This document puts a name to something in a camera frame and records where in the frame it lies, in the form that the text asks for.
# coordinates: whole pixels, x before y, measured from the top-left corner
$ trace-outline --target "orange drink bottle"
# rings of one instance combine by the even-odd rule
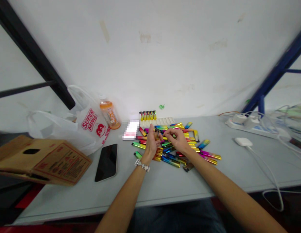
[[[111,129],[118,129],[121,126],[118,116],[116,116],[115,108],[112,102],[108,101],[105,95],[100,95],[101,102],[99,108],[102,110],[103,116]]]

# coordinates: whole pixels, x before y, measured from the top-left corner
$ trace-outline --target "watch band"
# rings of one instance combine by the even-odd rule
[[[150,167],[147,166],[146,164],[143,164],[139,159],[134,164],[135,166],[141,166],[146,172],[149,172]]]

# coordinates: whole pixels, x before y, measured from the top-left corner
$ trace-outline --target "hand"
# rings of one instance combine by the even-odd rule
[[[185,154],[191,149],[181,129],[170,128],[164,132],[163,136],[167,137],[169,142],[172,142],[172,145],[175,147],[175,149],[182,154]]]
[[[159,147],[161,141],[163,141],[163,136],[159,132],[159,139],[155,139],[155,132],[153,124],[150,125],[148,134],[147,134],[147,142],[146,142],[146,149],[145,153],[142,158],[142,162],[150,163],[151,160],[154,158],[157,148]]]

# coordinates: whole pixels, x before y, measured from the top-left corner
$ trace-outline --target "forearm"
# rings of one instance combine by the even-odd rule
[[[149,165],[150,161],[141,160]],[[102,218],[96,232],[126,232],[146,171],[137,166]]]
[[[186,157],[193,163],[234,218],[249,232],[286,232],[256,201],[231,179],[204,160],[194,150]]]

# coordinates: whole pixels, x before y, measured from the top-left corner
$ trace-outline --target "white power strip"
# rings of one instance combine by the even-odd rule
[[[238,129],[238,130],[242,130],[242,131],[262,135],[262,136],[269,137],[269,138],[278,139],[278,137],[281,137],[283,140],[287,140],[287,141],[289,141],[291,139],[291,136],[284,129],[281,129],[281,128],[278,128],[278,127],[277,128],[268,127],[268,129],[273,133],[271,133],[268,130],[264,129],[260,125],[257,125],[252,129],[244,129],[244,125],[234,123],[232,121],[232,117],[229,118],[228,121],[225,122],[225,124],[228,125],[230,128],[234,128],[234,129]]]

